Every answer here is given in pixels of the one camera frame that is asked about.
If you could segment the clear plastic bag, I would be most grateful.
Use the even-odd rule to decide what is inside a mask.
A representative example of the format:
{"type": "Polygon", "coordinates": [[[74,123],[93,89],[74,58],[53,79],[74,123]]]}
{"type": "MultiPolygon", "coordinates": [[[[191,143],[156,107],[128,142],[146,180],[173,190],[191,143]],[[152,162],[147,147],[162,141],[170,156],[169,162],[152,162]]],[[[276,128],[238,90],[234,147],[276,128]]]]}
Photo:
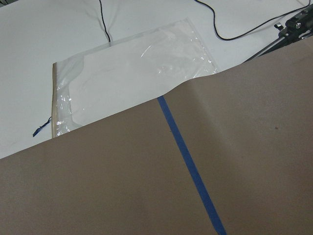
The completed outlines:
{"type": "Polygon", "coordinates": [[[218,71],[189,19],[80,52],[53,64],[52,136],[218,71]]]}

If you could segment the brown paper table cover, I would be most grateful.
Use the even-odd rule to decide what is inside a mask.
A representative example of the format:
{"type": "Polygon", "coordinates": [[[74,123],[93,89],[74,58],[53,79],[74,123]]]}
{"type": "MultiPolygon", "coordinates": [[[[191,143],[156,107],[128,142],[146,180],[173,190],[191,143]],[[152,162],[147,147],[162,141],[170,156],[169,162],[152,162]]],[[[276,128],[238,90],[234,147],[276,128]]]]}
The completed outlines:
{"type": "Polygon", "coordinates": [[[312,38],[1,159],[0,232],[312,234],[312,38]]]}

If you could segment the black clamp tool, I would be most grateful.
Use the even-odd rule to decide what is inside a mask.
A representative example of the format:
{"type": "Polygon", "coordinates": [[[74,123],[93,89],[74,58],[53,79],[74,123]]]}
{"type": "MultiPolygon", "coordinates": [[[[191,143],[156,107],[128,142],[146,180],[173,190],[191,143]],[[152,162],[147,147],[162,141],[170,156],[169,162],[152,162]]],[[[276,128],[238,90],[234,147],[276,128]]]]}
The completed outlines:
{"type": "Polygon", "coordinates": [[[279,30],[278,38],[244,62],[311,37],[313,35],[313,5],[310,4],[287,20],[285,26],[277,23],[274,27],[279,30]]]}

